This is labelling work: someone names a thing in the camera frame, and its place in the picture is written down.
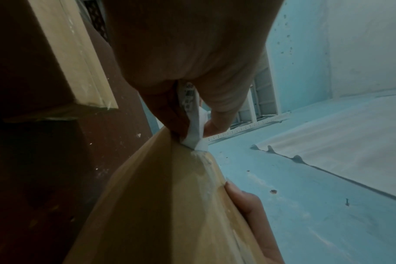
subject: person's left hand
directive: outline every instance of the person's left hand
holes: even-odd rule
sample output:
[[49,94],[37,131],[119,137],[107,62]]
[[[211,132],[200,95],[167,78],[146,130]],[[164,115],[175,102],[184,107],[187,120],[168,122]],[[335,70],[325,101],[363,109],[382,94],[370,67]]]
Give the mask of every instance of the person's left hand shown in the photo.
[[249,224],[266,258],[266,263],[285,264],[259,197],[240,190],[231,181],[227,181],[224,188],[234,205]]

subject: dark wooden surface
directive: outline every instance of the dark wooden surface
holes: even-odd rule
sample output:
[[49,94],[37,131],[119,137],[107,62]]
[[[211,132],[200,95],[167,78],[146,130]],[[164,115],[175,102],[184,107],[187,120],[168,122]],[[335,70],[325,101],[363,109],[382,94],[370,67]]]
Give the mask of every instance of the dark wooden surface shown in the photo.
[[120,109],[76,121],[0,120],[0,263],[61,263],[109,177],[151,137],[137,92],[87,27]]

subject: fingernail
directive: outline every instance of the fingernail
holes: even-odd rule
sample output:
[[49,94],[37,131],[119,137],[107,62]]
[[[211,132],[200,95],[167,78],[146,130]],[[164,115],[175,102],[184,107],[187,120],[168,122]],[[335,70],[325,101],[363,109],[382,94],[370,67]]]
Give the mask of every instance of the fingernail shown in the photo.
[[235,193],[241,193],[242,191],[239,189],[239,187],[237,187],[237,185],[235,185],[231,180],[227,180],[226,185],[228,185],[228,187],[230,188],[230,190],[232,190]]

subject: brown cardboard box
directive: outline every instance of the brown cardboard box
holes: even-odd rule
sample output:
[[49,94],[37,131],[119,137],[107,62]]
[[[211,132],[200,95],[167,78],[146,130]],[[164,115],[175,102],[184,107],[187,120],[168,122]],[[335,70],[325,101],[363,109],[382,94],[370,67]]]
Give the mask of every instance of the brown cardboard box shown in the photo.
[[118,108],[74,0],[0,0],[0,115],[70,120]]

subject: person's right hand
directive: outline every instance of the person's right hand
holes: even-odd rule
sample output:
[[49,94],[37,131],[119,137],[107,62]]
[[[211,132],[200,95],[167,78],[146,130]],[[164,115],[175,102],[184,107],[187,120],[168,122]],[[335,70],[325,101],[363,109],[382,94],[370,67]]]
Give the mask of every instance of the person's right hand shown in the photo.
[[170,130],[186,136],[176,81],[211,108],[204,136],[226,131],[242,106],[283,0],[103,0],[127,82]]
[[266,263],[285,264],[259,197],[240,190],[231,181],[227,181],[224,188],[234,205],[249,224],[266,258]]

